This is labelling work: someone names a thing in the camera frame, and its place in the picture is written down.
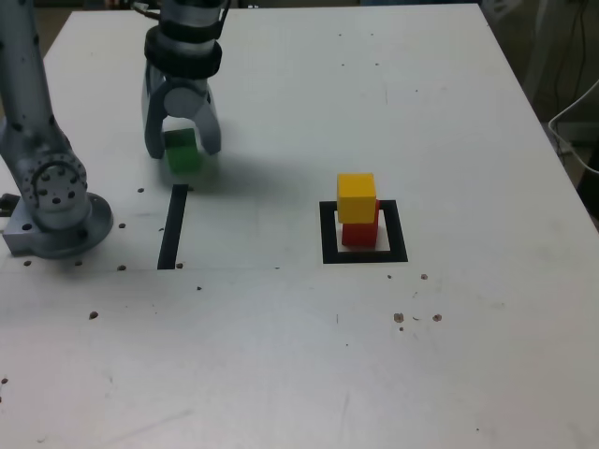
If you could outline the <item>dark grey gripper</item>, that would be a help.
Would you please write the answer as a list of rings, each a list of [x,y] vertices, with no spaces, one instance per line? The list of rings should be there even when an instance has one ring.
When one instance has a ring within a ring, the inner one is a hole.
[[[167,116],[191,121],[207,154],[216,155],[221,151],[221,127],[212,90],[206,80],[165,77],[160,70],[147,63],[143,76],[141,111],[144,141],[151,158],[160,160],[164,156],[163,121]]]

